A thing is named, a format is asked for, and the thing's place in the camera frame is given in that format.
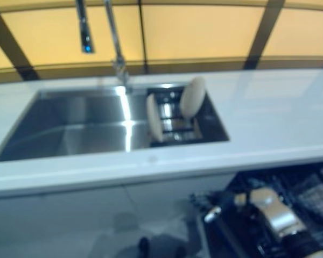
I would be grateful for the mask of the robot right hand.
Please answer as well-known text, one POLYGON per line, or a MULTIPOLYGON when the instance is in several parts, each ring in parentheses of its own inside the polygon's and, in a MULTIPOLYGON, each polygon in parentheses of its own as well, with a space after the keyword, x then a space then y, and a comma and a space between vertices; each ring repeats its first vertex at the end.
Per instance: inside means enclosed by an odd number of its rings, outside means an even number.
POLYGON ((247 192, 233 193, 219 191, 215 195, 216 201, 204 216, 204 222, 211 223, 224 211, 235 207, 255 207, 261 214, 267 228, 278 239, 307 231, 306 225, 296 213, 284 204, 278 193, 268 187, 253 189, 247 192))

